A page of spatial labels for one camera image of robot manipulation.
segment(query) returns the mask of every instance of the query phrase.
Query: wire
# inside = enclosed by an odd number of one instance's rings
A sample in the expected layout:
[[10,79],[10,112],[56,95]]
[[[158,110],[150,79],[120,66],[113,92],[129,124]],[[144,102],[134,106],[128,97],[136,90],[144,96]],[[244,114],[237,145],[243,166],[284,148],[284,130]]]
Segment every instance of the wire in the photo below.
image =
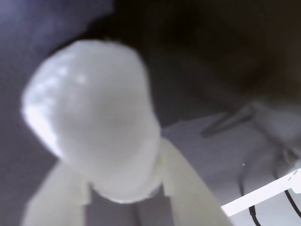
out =
[[[279,179],[279,176],[277,174],[277,169],[274,169],[274,178],[275,179]],[[299,208],[297,207],[296,203],[294,202],[291,194],[289,193],[288,190],[284,191],[285,195],[287,196],[287,199],[289,200],[291,206],[293,207],[293,209],[295,210],[295,212],[298,214],[298,216],[301,218],[301,211],[299,210]]]
[[285,194],[286,194],[288,200],[290,201],[290,203],[291,203],[293,209],[294,209],[295,212],[298,214],[298,216],[301,218],[301,212],[300,212],[300,210],[298,209],[298,207],[297,207],[296,203],[294,202],[293,198],[291,197],[291,194],[289,193],[289,191],[286,190],[286,191],[285,191]]
[[257,217],[256,217],[256,210],[255,210],[255,206],[251,206],[249,208],[249,211],[250,211],[250,215],[255,223],[256,226],[261,226],[257,220]]

